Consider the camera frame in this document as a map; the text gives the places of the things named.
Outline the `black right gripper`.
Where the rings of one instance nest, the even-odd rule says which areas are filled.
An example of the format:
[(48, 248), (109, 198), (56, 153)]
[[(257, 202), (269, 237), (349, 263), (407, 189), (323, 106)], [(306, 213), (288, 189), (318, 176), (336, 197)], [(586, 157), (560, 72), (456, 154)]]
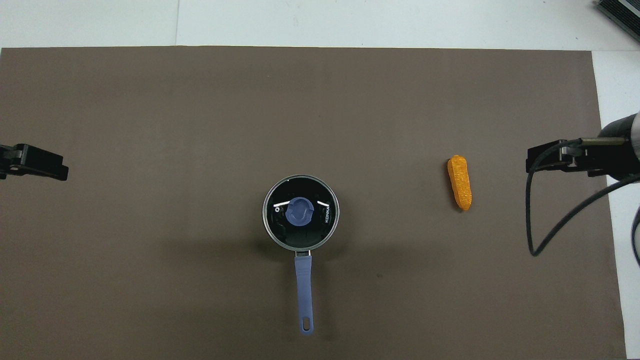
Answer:
[(588, 153), (594, 160), (594, 170), (585, 162), (585, 150), (581, 146), (581, 139), (558, 139), (530, 147), (526, 150), (525, 172), (588, 172), (590, 178), (609, 176), (618, 181), (640, 173), (639, 158), (630, 143), (592, 146)]

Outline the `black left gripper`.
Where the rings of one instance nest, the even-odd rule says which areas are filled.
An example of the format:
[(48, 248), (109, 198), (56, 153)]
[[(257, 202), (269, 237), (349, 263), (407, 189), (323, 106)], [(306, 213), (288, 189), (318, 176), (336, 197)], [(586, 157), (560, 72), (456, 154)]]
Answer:
[(37, 146), (19, 143), (15, 147), (0, 145), (0, 179), (9, 175), (33, 175), (66, 182), (69, 167), (63, 164), (64, 157)]

